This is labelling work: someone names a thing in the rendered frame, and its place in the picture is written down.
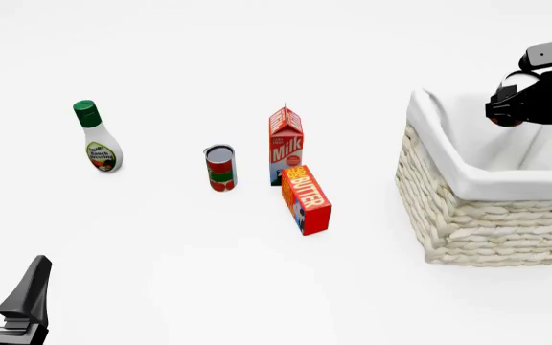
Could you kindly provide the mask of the red and white milk carton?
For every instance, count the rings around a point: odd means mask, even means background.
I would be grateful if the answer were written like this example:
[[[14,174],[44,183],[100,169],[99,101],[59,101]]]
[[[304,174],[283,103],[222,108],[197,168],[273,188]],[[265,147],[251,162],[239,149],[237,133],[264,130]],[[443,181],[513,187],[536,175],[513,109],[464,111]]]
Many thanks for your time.
[[[269,117],[269,171],[271,186],[282,185],[284,169],[302,164],[304,131],[301,118],[284,106]]]

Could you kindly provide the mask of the ranch dressing bottle green cap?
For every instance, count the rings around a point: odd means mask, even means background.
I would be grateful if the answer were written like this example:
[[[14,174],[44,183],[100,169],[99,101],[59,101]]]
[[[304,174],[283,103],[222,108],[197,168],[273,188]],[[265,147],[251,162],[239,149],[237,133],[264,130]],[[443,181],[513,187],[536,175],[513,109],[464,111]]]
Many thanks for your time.
[[[90,162],[100,172],[116,172],[123,165],[123,152],[105,128],[95,103],[82,100],[73,108],[85,134],[85,152]]]

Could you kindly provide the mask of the red and green soup tin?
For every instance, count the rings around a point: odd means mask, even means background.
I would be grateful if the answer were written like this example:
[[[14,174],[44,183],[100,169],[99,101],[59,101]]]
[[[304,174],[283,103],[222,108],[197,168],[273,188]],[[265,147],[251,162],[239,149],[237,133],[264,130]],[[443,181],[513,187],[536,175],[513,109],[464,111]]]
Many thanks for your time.
[[[204,150],[210,185],[217,192],[228,192],[237,184],[235,152],[231,146],[216,144]]]

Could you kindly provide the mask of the red butter box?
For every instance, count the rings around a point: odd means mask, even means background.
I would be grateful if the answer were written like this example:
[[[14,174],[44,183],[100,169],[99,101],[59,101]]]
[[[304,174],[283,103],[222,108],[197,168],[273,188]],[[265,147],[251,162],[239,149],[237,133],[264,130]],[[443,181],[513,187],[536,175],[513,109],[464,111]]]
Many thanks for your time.
[[[307,166],[283,170],[282,195],[302,235],[328,229],[331,203]]]

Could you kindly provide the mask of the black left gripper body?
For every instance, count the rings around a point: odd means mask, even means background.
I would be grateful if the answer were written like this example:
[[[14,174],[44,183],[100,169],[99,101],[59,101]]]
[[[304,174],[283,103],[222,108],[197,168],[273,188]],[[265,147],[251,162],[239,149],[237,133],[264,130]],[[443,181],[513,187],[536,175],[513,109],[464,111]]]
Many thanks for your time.
[[[43,345],[48,332],[47,327],[30,319],[7,318],[0,327],[0,345]]]

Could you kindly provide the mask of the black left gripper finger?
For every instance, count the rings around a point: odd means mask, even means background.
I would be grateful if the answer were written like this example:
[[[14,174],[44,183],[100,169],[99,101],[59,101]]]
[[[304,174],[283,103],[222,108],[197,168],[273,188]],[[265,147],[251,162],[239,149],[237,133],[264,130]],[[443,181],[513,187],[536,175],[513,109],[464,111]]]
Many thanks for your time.
[[[5,318],[29,319],[47,326],[47,290],[52,262],[45,255],[37,255],[25,275],[6,300],[0,304]]]

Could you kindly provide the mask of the white wicker basket with liner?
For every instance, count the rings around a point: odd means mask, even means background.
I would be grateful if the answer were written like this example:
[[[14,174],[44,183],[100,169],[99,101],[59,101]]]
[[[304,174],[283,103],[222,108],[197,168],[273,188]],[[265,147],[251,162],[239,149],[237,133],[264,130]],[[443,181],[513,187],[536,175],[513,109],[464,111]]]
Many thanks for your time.
[[[552,264],[552,126],[495,126],[485,97],[417,89],[396,184],[431,264]]]

